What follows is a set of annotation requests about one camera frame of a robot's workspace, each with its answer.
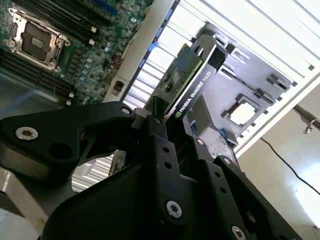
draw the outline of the cable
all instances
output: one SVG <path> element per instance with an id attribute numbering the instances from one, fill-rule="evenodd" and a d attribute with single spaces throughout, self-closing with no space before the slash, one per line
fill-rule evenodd
<path id="1" fill-rule="evenodd" d="M 282 162 L 284 162 L 285 165 L 287 165 L 287 166 L 291 169 L 291 171 L 294 173 L 294 175 L 295 175 L 301 182 L 303 182 L 304 184 L 308 185 L 313 191 L 315 191 L 315 192 L 320 196 L 320 192 L 319 192 L 317 189 L 315 189 L 313 186 L 311 186 L 307 181 L 303 180 L 303 179 L 297 174 L 297 172 L 293 169 L 293 167 L 290 166 L 290 164 L 287 163 L 287 162 L 277 153 L 277 151 L 274 149 L 274 147 L 273 147 L 268 141 L 264 140 L 262 137 L 261 137 L 260 139 L 261 139 L 262 141 L 264 141 L 264 142 L 271 148 L 271 150 L 274 152 L 274 154 L 277 155 L 277 157 L 278 157 L 279 159 L 281 159 Z"/>
<path id="2" fill-rule="evenodd" d="M 232 146 L 231 142 L 229 142 L 229 146 L 230 146 L 230 148 L 231 148 L 231 150 L 232 150 L 232 154 L 233 154 L 233 157 L 234 157 L 234 160 L 235 160 L 236 164 L 238 165 L 239 169 L 241 169 L 241 168 L 240 168 L 240 164 L 239 164 L 238 159 L 237 159 L 237 156 L 236 156 L 236 154 L 235 154 L 234 147 Z"/>

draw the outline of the black plastic bracket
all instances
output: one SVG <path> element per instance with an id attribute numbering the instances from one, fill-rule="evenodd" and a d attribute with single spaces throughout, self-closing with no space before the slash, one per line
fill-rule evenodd
<path id="1" fill-rule="evenodd" d="M 240 229 L 242 239 L 249 239 L 246 227 L 240 216 L 236 202 L 229 188 L 221 167 L 213 163 L 208 147 L 204 141 L 193 137 L 193 148 L 195 153 L 194 164 L 197 168 L 197 179 L 202 185 L 204 204 L 215 217 L 212 218 L 213 225 L 217 227 L 218 239 L 235 239 L 233 228 Z"/>
<path id="2" fill-rule="evenodd" d="M 147 136 L 139 159 L 150 191 L 150 228 L 159 237 L 178 237 L 188 227 L 188 212 L 175 145 L 167 140 L 166 125 L 153 115 L 145 120 Z"/>
<path id="3" fill-rule="evenodd" d="M 117 126 L 130 127 L 134 119 L 121 102 L 5 118 L 0 121 L 0 165 L 38 181 L 63 182 L 80 161 L 84 131 L 110 134 Z M 32 128 L 37 137 L 23 139 L 17 134 L 21 127 Z"/>
<path id="4" fill-rule="evenodd" d="M 242 218 L 248 219 L 249 213 L 261 239 L 301 239 L 232 160 L 218 156 L 214 164 L 223 170 Z"/>

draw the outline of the electronic component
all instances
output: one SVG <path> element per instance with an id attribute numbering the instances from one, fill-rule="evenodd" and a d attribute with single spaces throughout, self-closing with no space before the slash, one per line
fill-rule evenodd
<path id="1" fill-rule="evenodd" d="M 188 45 L 185 44 L 182 47 L 152 94 L 164 100 L 162 106 L 158 106 L 164 114 L 168 113 L 187 84 L 190 83 L 202 62 L 201 58 Z M 146 105 L 148 110 L 153 107 L 151 99 Z"/>
<path id="2" fill-rule="evenodd" d="M 104 0 L 92 0 L 92 2 L 105 10 L 107 13 L 111 15 L 117 15 L 117 10 L 113 6 L 107 4 Z"/>
<path id="3" fill-rule="evenodd" d="M 10 8 L 12 27 L 5 43 L 10 50 L 48 70 L 61 71 L 59 57 L 64 47 L 71 45 L 68 38 L 26 13 Z"/>
<path id="4" fill-rule="evenodd" d="M 53 95 L 63 107 L 67 100 L 67 106 L 101 103 L 151 3 L 113 1 L 115 18 L 92 0 L 0 1 L 0 50 L 7 56 L 1 66 L 14 81 Z"/>
<path id="5" fill-rule="evenodd" d="M 33 15 L 39 16 L 42 20 L 51 23 L 65 34 L 69 34 L 85 44 L 91 41 L 92 44 L 92 36 L 97 32 L 97 26 L 89 20 L 92 18 L 83 17 L 86 16 L 83 10 L 80 12 L 74 11 L 75 8 L 74 6 L 70 6 L 70 3 L 62 4 L 62 2 L 57 0 L 12 1 Z"/>

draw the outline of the green circuit board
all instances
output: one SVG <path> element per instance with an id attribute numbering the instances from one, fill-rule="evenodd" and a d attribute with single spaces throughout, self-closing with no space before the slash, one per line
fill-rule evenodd
<path id="1" fill-rule="evenodd" d="M 91 15 L 97 16 L 97 21 L 95 19 L 85 19 L 84 17 L 86 22 L 93 23 L 92 26 L 96 27 L 93 37 L 87 42 L 80 38 L 82 37 L 80 30 L 78 31 L 80 37 L 69 34 L 68 31 L 71 33 L 75 31 L 77 33 L 77 28 L 71 25 L 70 29 L 68 29 L 67 21 L 64 23 L 65 26 L 62 26 L 66 27 L 66 30 L 63 31 L 50 22 L 52 19 L 44 19 L 38 16 L 33 11 L 35 8 L 26 9 L 28 6 L 24 6 L 25 2 L 30 2 L 29 4 L 35 4 L 35 6 L 41 2 L 41 4 L 45 3 L 46 6 L 52 5 L 52 8 L 58 8 L 58 6 L 61 8 L 65 4 L 63 0 L 2 0 L 0 3 L 1 61 L 4 56 L 8 56 L 9 59 L 15 57 L 15 63 L 27 61 L 24 66 L 30 63 L 28 59 L 15 54 L 15 50 L 10 46 L 12 26 L 15 24 L 13 13 L 10 12 L 12 11 L 11 9 L 21 11 L 30 17 L 30 19 L 40 20 L 42 21 L 41 23 L 49 21 L 47 25 L 64 35 L 70 42 L 70 45 L 64 45 L 59 53 L 55 70 L 49 70 L 37 63 L 31 62 L 32 67 L 34 67 L 32 74 L 35 75 L 36 73 L 38 76 L 39 74 L 45 76 L 46 82 L 43 83 L 43 78 L 39 77 L 37 81 L 29 81 L 29 84 L 35 88 L 49 92 L 57 98 L 61 98 L 61 102 L 69 99 L 69 101 L 72 101 L 72 106 L 79 106 L 101 103 L 103 101 L 111 85 L 111 81 L 116 76 L 124 60 L 123 54 L 126 48 L 137 33 L 139 25 L 144 20 L 148 7 L 151 6 L 153 1 L 72 0 L 71 2 L 77 2 L 83 9 L 90 12 Z M 103 6 L 107 4 L 112 9 L 109 10 L 97 3 L 103 4 Z M 78 10 L 76 8 L 73 9 L 72 5 L 67 7 L 71 14 L 73 11 L 76 13 Z M 35 41 L 35 43 L 41 44 L 41 46 L 43 44 L 41 41 Z M 6 61 L 5 64 L 0 64 L 0 67 L 2 68 L 2 66 L 5 66 L 9 62 Z M 71 89 L 70 91 L 72 92 L 69 96 L 67 96 L 68 89 Z"/>
<path id="2" fill-rule="evenodd" d="M 184 44 L 152 93 L 152 96 L 164 100 L 162 106 L 157 106 L 161 108 L 164 115 L 170 111 L 201 64 L 201 58 L 187 44 Z M 149 111 L 152 110 L 151 101 L 147 103 L 145 108 Z"/>

